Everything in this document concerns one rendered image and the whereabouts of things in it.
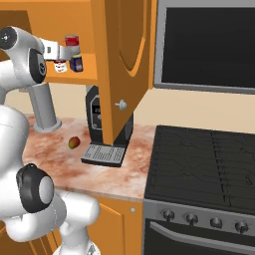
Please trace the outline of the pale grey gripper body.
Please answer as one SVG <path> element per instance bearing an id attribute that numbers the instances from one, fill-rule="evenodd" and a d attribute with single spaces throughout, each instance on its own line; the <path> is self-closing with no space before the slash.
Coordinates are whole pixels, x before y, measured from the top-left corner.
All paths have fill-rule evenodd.
<path id="1" fill-rule="evenodd" d="M 62 61 L 70 61 L 75 55 L 80 54 L 80 46 L 60 46 L 59 59 Z"/>

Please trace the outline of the orange cabinet door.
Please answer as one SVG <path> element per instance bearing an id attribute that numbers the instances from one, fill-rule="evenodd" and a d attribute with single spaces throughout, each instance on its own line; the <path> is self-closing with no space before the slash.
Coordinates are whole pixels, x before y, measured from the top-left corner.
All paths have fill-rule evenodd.
<path id="1" fill-rule="evenodd" d="M 91 6 L 103 139 L 111 144 L 148 90 L 154 0 L 92 0 Z"/>

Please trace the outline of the grey cylinder with round foot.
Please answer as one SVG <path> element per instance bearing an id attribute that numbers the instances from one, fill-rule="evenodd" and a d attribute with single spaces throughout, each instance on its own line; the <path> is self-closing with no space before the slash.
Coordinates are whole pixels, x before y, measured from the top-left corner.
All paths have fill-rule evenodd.
<path id="1" fill-rule="evenodd" d="M 49 133 L 60 128 L 62 122 L 56 117 L 49 84 L 32 86 L 28 92 L 36 118 L 34 130 Z"/>

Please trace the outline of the silver round door knob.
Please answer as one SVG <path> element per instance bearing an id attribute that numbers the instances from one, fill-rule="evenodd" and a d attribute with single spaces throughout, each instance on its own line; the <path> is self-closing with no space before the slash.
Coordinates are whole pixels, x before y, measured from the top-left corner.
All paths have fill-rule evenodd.
<path id="1" fill-rule="evenodd" d="M 124 111 L 127 107 L 128 104 L 124 100 L 120 100 L 118 103 L 116 103 L 116 106 L 121 110 Z"/>

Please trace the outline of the red and green mango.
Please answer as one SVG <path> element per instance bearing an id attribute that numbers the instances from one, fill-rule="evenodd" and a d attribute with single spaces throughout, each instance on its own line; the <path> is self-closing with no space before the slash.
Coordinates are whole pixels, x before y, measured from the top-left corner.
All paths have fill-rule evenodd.
<path id="1" fill-rule="evenodd" d="M 68 146 L 70 149 L 74 149 L 78 147 L 81 143 L 81 140 L 77 136 L 73 136 L 70 138 Z"/>

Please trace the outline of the black coffee machine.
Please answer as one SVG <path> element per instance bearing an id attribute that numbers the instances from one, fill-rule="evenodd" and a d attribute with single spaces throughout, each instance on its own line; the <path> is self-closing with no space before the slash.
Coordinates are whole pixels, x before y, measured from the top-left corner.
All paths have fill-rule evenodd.
<path id="1" fill-rule="evenodd" d="M 97 86 L 90 86 L 86 94 L 87 122 L 91 138 L 83 163 L 121 167 L 133 131 L 133 116 L 130 116 L 112 145 L 103 143 L 100 94 Z"/>

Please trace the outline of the grey and black microwave oven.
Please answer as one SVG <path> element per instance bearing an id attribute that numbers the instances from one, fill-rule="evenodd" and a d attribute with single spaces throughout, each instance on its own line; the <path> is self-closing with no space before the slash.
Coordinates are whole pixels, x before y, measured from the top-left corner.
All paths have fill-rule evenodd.
<path id="1" fill-rule="evenodd" d="M 255 0 L 158 0 L 153 85 L 255 95 Z"/>

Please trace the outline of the black and grey stove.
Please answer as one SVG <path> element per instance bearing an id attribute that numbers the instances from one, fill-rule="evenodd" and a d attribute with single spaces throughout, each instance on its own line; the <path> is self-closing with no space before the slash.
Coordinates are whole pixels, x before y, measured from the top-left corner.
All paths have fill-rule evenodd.
<path id="1" fill-rule="evenodd" d="M 175 214 L 170 222 L 164 209 Z M 198 217 L 193 226 L 187 213 Z M 210 226 L 213 217 L 221 229 Z M 243 234 L 235 229 L 240 221 L 248 224 Z M 255 255 L 255 134 L 156 128 L 141 255 Z"/>

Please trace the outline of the orange base cupboard door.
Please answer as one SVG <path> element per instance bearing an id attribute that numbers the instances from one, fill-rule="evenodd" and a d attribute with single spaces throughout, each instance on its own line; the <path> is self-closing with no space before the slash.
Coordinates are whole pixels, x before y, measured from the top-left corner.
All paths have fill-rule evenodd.
<path id="1" fill-rule="evenodd" d="M 101 212 L 88 227 L 102 255 L 141 255 L 142 203 L 97 196 Z"/>

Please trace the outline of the black stove knob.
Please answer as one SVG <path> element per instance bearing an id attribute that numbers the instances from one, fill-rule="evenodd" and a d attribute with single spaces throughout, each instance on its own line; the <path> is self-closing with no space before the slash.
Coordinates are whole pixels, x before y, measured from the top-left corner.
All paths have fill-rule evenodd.
<path id="1" fill-rule="evenodd" d="M 164 209 L 162 211 L 162 216 L 163 218 L 167 221 L 167 222 L 170 222 L 171 220 L 174 219 L 175 217 L 175 214 L 172 210 L 169 210 L 169 209 Z"/>
<path id="2" fill-rule="evenodd" d="M 248 231 L 248 224 L 246 222 L 240 221 L 235 223 L 235 229 L 238 233 L 243 234 Z"/>
<path id="3" fill-rule="evenodd" d="M 194 213 L 187 213 L 185 219 L 190 226 L 193 226 L 198 222 L 198 217 Z"/>
<path id="4" fill-rule="evenodd" d="M 222 220 L 219 217 L 213 217 L 210 219 L 210 226 L 221 229 L 223 226 Z"/>

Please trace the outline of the orange wall cabinet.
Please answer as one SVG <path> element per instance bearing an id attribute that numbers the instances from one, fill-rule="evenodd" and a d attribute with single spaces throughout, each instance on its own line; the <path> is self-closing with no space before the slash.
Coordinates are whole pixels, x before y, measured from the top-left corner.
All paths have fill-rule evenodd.
<path id="1" fill-rule="evenodd" d="M 47 63 L 49 83 L 92 85 L 98 81 L 90 0 L 0 0 L 0 28 L 16 26 L 38 38 L 65 45 L 65 36 L 79 36 L 84 70 L 57 73 Z"/>

